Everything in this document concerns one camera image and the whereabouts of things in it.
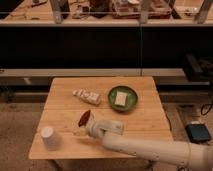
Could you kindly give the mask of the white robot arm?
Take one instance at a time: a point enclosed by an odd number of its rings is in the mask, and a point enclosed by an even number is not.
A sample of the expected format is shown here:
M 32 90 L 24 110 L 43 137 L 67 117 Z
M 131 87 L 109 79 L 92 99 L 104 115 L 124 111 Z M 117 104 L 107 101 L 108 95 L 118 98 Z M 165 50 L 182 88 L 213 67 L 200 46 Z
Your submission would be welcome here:
M 108 150 L 182 166 L 193 171 L 213 169 L 213 146 L 182 141 L 127 138 L 122 135 L 123 124 L 113 120 L 79 121 L 78 126 L 84 127 L 90 137 L 100 139 Z

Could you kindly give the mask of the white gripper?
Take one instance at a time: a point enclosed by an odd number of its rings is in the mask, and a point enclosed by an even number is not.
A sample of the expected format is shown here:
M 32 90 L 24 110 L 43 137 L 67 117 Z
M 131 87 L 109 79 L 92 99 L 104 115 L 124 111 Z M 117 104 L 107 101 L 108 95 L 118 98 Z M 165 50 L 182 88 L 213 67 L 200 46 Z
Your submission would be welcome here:
M 86 136 L 102 139 L 106 132 L 122 135 L 124 131 L 124 124 L 115 120 L 90 120 L 84 127 L 78 128 L 74 131 L 76 136 Z

